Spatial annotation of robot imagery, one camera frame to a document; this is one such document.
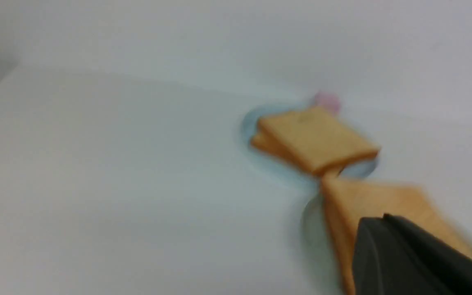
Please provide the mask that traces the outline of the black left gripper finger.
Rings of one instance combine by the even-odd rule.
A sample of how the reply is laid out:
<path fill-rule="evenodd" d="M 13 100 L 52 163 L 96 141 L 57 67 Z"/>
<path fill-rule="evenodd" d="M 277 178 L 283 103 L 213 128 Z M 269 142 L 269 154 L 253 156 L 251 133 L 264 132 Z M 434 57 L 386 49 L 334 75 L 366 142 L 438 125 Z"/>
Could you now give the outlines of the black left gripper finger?
<path fill-rule="evenodd" d="M 472 259 L 403 216 L 362 217 L 352 276 L 358 295 L 472 295 Z"/>

